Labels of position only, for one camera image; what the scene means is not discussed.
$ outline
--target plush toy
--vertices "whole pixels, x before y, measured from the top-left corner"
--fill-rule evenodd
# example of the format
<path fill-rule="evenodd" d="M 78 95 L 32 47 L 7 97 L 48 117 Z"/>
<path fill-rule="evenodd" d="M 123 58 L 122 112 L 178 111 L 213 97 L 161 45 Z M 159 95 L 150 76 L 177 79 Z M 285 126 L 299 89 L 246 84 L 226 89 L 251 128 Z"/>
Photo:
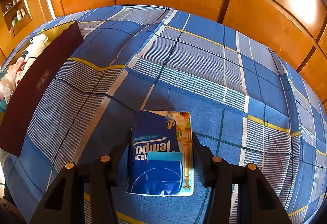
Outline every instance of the plush toy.
<path fill-rule="evenodd" d="M 17 85 L 19 84 L 19 82 L 20 82 L 20 80 L 22 78 L 22 72 L 24 71 L 25 64 L 26 64 L 26 62 L 21 63 L 21 65 L 19 66 L 19 68 L 17 70 L 16 79 L 15 79 L 16 87 L 17 87 Z"/>
<path fill-rule="evenodd" d="M 44 34 L 37 35 L 33 38 L 33 43 L 31 43 L 28 47 L 28 53 L 25 58 L 25 66 L 22 71 L 20 79 L 24 77 L 27 70 L 34 63 L 36 58 L 41 54 L 41 52 L 45 49 L 45 43 L 47 42 L 48 37 Z"/>

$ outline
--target blue label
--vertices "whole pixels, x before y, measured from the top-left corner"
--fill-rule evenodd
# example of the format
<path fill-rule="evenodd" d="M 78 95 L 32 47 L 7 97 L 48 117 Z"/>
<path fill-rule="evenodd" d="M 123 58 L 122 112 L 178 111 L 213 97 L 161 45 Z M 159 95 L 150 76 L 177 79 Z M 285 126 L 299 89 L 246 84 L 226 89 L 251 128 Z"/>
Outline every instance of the blue label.
<path fill-rule="evenodd" d="M 172 155 L 153 155 L 153 152 Z M 180 154 L 174 152 L 179 152 L 176 126 L 164 116 L 135 112 L 126 191 L 143 195 L 178 194 L 183 185 L 183 166 Z"/>

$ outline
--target blue tissue packaging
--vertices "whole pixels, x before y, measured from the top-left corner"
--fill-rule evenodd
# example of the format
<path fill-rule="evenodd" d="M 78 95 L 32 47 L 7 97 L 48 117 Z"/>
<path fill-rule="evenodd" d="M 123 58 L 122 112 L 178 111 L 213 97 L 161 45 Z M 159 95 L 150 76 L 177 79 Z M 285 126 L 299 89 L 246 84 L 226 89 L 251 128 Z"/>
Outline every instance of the blue tissue packaging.
<path fill-rule="evenodd" d="M 129 146 L 126 192 L 148 196 L 193 194 L 189 112 L 137 111 Z"/>

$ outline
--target screw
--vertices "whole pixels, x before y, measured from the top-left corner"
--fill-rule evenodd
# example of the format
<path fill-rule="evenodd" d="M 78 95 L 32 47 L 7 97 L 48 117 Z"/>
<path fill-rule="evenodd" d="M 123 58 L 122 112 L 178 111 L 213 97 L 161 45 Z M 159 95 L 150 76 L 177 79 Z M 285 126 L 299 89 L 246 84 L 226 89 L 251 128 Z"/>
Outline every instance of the screw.
<path fill-rule="evenodd" d="M 110 157 L 108 155 L 104 155 L 100 159 L 102 162 L 108 162 L 110 160 Z"/>
<path fill-rule="evenodd" d="M 65 165 L 65 168 L 68 169 L 68 170 L 72 169 L 73 167 L 74 167 L 74 163 L 72 163 L 72 162 L 68 162 L 68 163 Z"/>
<path fill-rule="evenodd" d="M 249 163 L 249 165 L 247 166 L 250 170 L 255 170 L 257 168 L 257 166 L 253 163 Z"/>
<path fill-rule="evenodd" d="M 222 161 L 222 158 L 221 157 L 218 157 L 218 156 L 213 156 L 212 157 L 212 160 L 213 160 L 213 162 L 221 162 Z"/>

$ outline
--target plaid pattern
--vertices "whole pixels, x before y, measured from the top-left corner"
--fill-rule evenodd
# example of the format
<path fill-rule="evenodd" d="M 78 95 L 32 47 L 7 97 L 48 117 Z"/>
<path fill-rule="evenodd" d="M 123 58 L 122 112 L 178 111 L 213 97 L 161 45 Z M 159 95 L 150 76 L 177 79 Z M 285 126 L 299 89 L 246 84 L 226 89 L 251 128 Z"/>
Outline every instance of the plaid pattern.
<path fill-rule="evenodd" d="M 315 214 L 327 184 L 326 115 L 313 90 L 273 50 L 198 16 L 131 5 L 49 21 L 5 64 L 35 34 L 71 20 L 84 42 L 42 97 L 22 155 L 0 152 L 14 199 L 24 191 L 30 201 L 18 204 L 27 220 L 66 162 L 91 162 L 123 141 L 135 110 L 191 112 L 200 142 L 231 164 L 257 164 L 294 224 Z M 120 223 L 202 223 L 210 190 L 197 178 L 191 197 L 134 196 L 125 193 L 126 164 L 127 153 L 112 191 Z M 88 199 L 84 209 L 90 223 Z M 233 186 L 230 223 L 236 212 Z"/>

